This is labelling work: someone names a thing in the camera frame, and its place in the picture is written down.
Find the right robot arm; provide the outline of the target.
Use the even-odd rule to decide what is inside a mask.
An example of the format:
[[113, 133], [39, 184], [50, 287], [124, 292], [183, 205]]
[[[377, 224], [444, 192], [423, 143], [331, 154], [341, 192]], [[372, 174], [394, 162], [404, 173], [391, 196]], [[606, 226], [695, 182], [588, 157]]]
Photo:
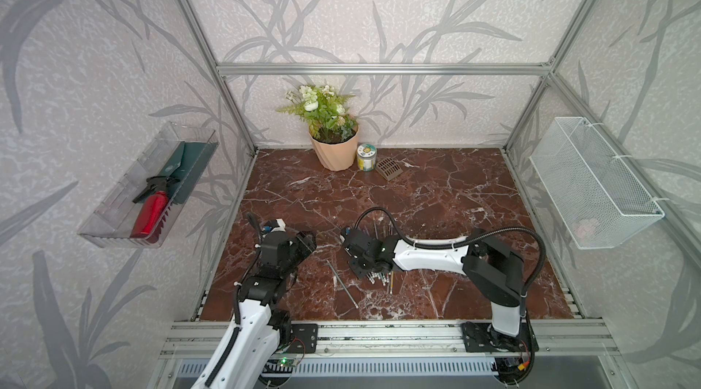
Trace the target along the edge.
[[524, 300], [541, 266], [525, 277], [522, 256], [497, 238], [503, 231], [475, 230], [465, 239], [411, 242], [400, 235], [380, 240], [359, 228], [346, 227], [341, 243], [350, 256], [352, 272], [360, 279], [410, 270], [447, 271], [469, 278], [490, 301], [491, 331], [516, 338], [526, 317]]

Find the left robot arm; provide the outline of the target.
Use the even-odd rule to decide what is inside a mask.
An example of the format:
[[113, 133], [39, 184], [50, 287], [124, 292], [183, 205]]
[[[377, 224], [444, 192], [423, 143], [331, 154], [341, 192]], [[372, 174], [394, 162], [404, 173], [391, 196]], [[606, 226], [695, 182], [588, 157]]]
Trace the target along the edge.
[[254, 261], [235, 287], [233, 318], [195, 388], [252, 388], [271, 356], [291, 342], [290, 314], [277, 305], [316, 250], [316, 236], [288, 232], [279, 219], [258, 227], [257, 236]]

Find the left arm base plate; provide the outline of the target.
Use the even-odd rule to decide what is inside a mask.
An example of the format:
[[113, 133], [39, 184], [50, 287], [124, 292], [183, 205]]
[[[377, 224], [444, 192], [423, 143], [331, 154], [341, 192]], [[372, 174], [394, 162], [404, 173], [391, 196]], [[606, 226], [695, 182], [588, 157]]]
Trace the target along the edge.
[[280, 331], [279, 352], [285, 354], [314, 354], [319, 341], [317, 323], [292, 323]]

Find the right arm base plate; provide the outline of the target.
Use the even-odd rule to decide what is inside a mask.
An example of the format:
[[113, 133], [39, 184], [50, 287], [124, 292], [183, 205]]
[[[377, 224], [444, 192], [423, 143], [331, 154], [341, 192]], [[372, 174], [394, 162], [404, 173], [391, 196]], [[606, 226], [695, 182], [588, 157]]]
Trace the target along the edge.
[[520, 333], [516, 337], [500, 334], [491, 323], [466, 321], [459, 328], [468, 353], [525, 354], [540, 350], [532, 325], [525, 319], [521, 320]]

